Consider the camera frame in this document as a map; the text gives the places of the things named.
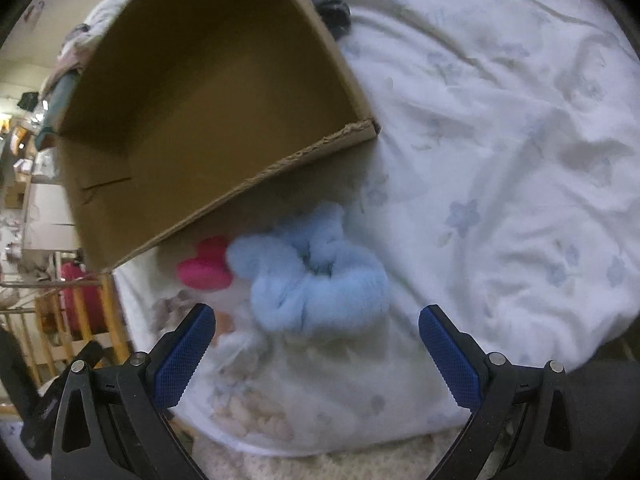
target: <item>cardboard box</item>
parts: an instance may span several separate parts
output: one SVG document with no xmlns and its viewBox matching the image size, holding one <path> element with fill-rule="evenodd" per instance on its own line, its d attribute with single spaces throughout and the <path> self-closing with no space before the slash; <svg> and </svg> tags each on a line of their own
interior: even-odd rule
<svg viewBox="0 0 640 480">
<path fill-rule="evenodd" d="M 71 99 L 59 156 L 88 265 L 107 269 L 375 136 L 309 0 L 132 0 Z"/>
<path fill-rule="evenodd" d="M 72 225 L 30 222 L 24 228 L 22 253 L 27 251 L 75 251 L 80 247 Z"/>
<path fill-rule="evenodd" d="M 56 184 L 31 184 L 27 222 L 73 225 L 65 188 Z"/>
<path fill-rule="evenodd" d="M 7 187 L 4 195 L 4 208 L 22 209 L 25 191 L 26 184 L 24 182 L 14 182 L 11 186 Z"/>
<path fill-rule="evenodd" d="M 31 174 L 33 161 L 30 158 L 20 158 L 14 163 L 14 173 Z"/>
<path fill-rule="evenodd" d="M 21 184 L 26 184 L 29 181 L 29 178 L 30 176 L 26 173 L 15 173 L 15 181 L 20 182 Z"/>
</svg>

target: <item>bed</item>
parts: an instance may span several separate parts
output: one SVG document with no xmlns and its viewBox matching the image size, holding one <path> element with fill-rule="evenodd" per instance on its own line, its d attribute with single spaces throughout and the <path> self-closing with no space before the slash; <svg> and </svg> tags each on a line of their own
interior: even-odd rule
<svg viewBox="0 0 640 480">
<path fill-rule="evenodd" d="M 295 438 L 216 424 L 205 357 L 175 413 L 203 435 L 194 455 L 214 478 L 424 476 L 468 415 L 417 338 L 427 304 L 487 352 L 568 370 L 640 307 L 640 65 L 601 1 L 344 1 L 353 27 L 338 45 L 380 138 L 258 186 L 115 271 L 148 351 L 153 306 L 184 288 L 176 263 L 231 226 L 334 200 L 347 235 L 385 265 L 384 332 L 340 357 L 285 349 L 255 380 Z"/>
</svg>

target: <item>dark fabric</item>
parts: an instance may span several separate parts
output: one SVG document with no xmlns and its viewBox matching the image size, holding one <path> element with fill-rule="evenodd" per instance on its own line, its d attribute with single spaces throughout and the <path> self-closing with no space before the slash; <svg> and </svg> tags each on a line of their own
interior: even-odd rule
<svg viewBox="0 0 640 480">
<path fill-rule="evenodd" d="M 637 362 L 592 361 L 569 374 L 582 436 L 584 480 L 602 480 L 623 454 L 638 478 L 640 449 L 633 437 L 640 423 L 640 366 Z"/>
<path fill-rule="evenodd" d="M 0 472 L 2 480 L 29 480 L 0 437 Z"/>
<path fill-rule="evenodd" d="M 345 35 L 351 27 L 351 11 L 342 0 L 311 0 L 334 40 Z"/>
<path fill-rule="evenodd" d="M 25 92 L 20 97 L 18 101 L 18 108 L 22 110 L 27 110 L 28 112 L 33 112 L 36 109 L 36 105 L 38 104 L 38 93 L 37 92 Z"/>
</svg>

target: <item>light blue scrunchie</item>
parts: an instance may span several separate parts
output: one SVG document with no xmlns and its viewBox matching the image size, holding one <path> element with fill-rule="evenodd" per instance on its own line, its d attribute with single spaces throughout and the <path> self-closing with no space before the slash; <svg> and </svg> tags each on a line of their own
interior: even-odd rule
<svg viewBox="0 0 640 480">
<path fill-rule="evenodd" d="M 340 205 L 322 202 L 307 216 L 229 245 L 226 262 L 252 282 L 251 307 L 264 330 L 354 336 L 386 314 L 385 269 L 344 237 L 343 215 Z"/>
</svg>

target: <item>wooden railing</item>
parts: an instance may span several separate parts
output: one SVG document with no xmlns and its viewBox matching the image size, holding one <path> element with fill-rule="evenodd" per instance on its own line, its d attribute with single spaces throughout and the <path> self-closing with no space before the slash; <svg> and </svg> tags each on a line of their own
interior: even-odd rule
<svg viewBox="0 0 640 480">
<path fill-rule="evenodd" d="M 114 359 L 117 364 L 124 362 L 129 357 L 127 335 L 122 323 L 120 304 L 114 288 L 113 277 L 110 274 L 100 274 L 74 281 L 4 282 L 0 283 L 0 286 L 28 289 L 30 291 L 30 294 L 22 298 L 15 306 L 0 310 L 0 323 L 5 330 L 14 334 L 20 342 L 25 362 L 37 386 L 41 386 L 47 380 L 57 376 L 71 359 L 78 354 L 80 349 L 92 339 L 96 339 L 105 347 L 113 348 Z M 107 328 L 105 333 L 92 333 L 84 302 L 84 294 L 82 293 L 84 286 L 99 287 L 102 311 Z M 62 307 L 60 293 L 64 288 L 72 289 L 80 339 L 73 338 L 66 318 L 66 311 Z M 34 317 L 37 336 L 29 328 L 29 316 Z M 49 316 L 49 319 L 53 318 L 59 344 L 54 344 L 47 333 L 44 326 L 46 316 Z M 10 404 L 0 402 L 0 416 L 12 412 L 13 407 Z"/>
</svg>

